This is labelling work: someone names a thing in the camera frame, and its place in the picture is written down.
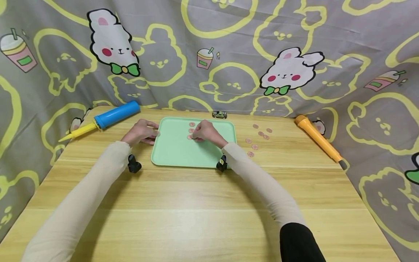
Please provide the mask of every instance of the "fabric backdrop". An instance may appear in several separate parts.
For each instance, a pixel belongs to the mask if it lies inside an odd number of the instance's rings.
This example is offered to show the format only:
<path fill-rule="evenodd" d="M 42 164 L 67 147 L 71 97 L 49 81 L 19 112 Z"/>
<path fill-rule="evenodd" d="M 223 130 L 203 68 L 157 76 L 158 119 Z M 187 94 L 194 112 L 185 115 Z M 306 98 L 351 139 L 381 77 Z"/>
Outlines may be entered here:
<path fill-rule="evenodd" d="M 416 261 L 418 13 L 414 0 L 0 0 L 0 239 L 58 140 L 90 108 L 136 100 L 307 115 Z"/>

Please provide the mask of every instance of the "hand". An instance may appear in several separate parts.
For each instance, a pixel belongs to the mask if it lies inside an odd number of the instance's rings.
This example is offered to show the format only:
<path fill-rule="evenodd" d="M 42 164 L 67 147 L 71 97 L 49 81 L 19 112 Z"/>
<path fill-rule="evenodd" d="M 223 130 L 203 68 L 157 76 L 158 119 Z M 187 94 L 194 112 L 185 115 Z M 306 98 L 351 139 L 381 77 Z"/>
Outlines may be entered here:
<path fill-rule="evenodd" d="M 154 145 L 154 140 L 159 134 L 156 129 L 158 129 L 158 124 L 140 119 L 121 141 L 127 143 L 130 147 L 133 147 L 139 142 Z"/>
<path fill-rule="evenodd" d="M 207 120 L 202 120 L 197 125 L 194 133 L 192 134 L 192 139 L 195 140 L 195 142 L 208 140 L 219 148 L 223 148 L 226 144 L 228 144 L 228 142 L 214 128 L 212 123 Z"/>

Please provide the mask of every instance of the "blue cylinder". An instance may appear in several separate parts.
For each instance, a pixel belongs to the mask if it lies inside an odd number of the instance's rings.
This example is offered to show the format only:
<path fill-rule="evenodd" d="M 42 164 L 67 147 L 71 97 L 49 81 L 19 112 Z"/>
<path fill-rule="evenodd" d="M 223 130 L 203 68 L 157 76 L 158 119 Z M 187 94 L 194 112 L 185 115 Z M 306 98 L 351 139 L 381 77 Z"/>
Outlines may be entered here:
<path fill-rule="evenodd" d="M 100 129 L 105 129 L 127 117 L 140 111 L 140 106 L 136 101 L 131 101 L 125 105 L 114 108 L 106 113 L 94 117 Z"/>

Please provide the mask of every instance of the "left hand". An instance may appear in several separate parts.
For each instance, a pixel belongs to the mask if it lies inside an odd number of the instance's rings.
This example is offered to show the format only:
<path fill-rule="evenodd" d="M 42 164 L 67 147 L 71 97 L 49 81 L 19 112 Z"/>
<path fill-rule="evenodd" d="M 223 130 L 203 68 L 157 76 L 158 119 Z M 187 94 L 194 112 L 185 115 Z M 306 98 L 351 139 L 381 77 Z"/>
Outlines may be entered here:
<path fill-rule="evenodd" d="M 158 124 L 145 119 L 140 119 L 121 141 L 127 143 L 130 147 L 133 147 L 139 142 L 154 145 L 154 140 L 159 134 L 156 129 L 158 129 Z"/>

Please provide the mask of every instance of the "orange handle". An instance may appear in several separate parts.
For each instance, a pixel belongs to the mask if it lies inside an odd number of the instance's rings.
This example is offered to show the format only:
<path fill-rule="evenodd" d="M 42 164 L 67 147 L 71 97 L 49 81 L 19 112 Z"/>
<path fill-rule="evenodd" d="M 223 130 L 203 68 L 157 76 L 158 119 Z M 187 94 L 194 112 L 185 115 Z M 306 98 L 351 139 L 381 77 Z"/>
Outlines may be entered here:
<path fill-rule="evenodd" d="M 341 161 L 343 158 L 339 152 L 314 128 L 311 121 L 300 115 L 295 119 L 298 127 L 302 128 L 335 162 Z"/>

